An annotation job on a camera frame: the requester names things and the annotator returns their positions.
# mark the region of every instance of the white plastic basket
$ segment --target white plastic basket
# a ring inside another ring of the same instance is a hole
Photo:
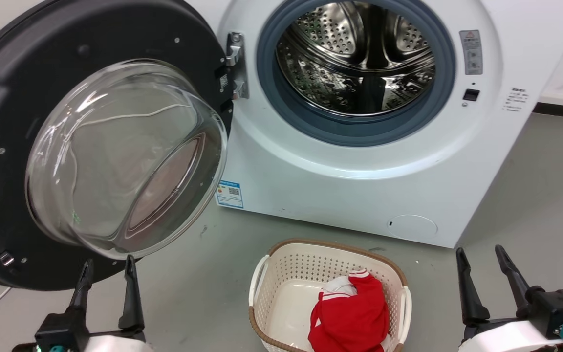
[[[390,311],[386,352],[403,349],[411,320],[411,294],[401,269],[382,256],[337,243],[290,239],[258,263],[249,290],[249,318],[270,352],[313,352],[308,334],[319,290],[331,279],[366,268],[384,284]]]

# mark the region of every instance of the white basket handle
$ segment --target white basket handle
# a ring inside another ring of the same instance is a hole
[[[253,276],[251,278],[251,285],[249,286],[249,306],[250,307],[253,307],[253,301],[255,301],[255,291],[259,287],[262,270],[264,269],[264,264],[266,264],[268,257],[269,257],[268,254],[266,254],[266,256],[263,256],[262,259],[260,259],[260,262],[258,263],[258,265],[255,267],[255,270],[253,271]]]
[[[404,343],[407,338],[407,332],[410,330],[411,322],[411,293],[407,286],[401,290],[401,312],[399,319],[398,342]]]

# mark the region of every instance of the brown basket rim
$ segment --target brown basket rim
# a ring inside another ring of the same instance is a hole
[[[330,247],[330,248],[334,248],[334,249],[346,250],[347,252],[352,252],[352,253],[360,254],[362,256],[366,256],[366,257],[369,257],[369,258],[373,258],[375,260],[378,260],[380,262],[386,263],[389,266],[391,266],[392,269],[395,270],[395,272],[397,272],[397,275],[399,276],[399,279],[401,280],[402,285],[407,286],[407,279],[405,278],[405,274],[403,274],[403,271],[401,270],[401,268],[398,267],[398,265],[396,265],[393,261],[389,260],[388,258],[385,258],[384,256],[380,256],[379,254],[369,252],[368,250],[359,249],[359,248],[356,248],[356,247],[351,247],[350,245],[332,243],[332,242],[326,242],[326,241],[320,241],[320,240],[313,240],[313,239],[293,238],[293,239],[287,239],[285,241],[282,241],[282,242],[274,245],[268,251],[268,256],[273,256],[273,253],[275,253],[279,248],[281,248],[285,245],[288,245],[288,244],[293,244],[293,243],[320,245],[322,247]],[[249,307],[249,321],[251,322],[251,326],[252,326],[254,332],[258,335],[258,337],[262,341],[268,343],[269,345],[275,346],[277,348],[281,348],[282,350],[286,350],[288,352],[307,352],[306,350],[302,350],[300,348],[296,348],[296,347],[293,347],[293,346],[290,346],[290,345],[286,345],[285,343],[282,343],[281,341],[277,341],[275,339],[272,339],[272,338],[268,337],[266,334],[264,334],[264,332],[260,329],[257,322],[255,321],[255,308],[253,308],[252,306]],[[403,344],[398,343],[397,347],[395,347],[395,349],[394,349],[394,352],[401,352],[402,349],[403,349]]]

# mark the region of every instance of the metal hinge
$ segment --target metal hinge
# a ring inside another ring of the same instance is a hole
[[[244,62],[244,38],[240,33],[227,34],[227,56],[225,64],[232,70],[233,100],[249,98],[249,89],[246,78],[246,62]]]

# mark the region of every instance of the clothes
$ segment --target clothes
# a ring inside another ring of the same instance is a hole
[[[333,279],[319,292],[308,340],[315,352],[383,352],[389,327],[382,283],[358,270]]]

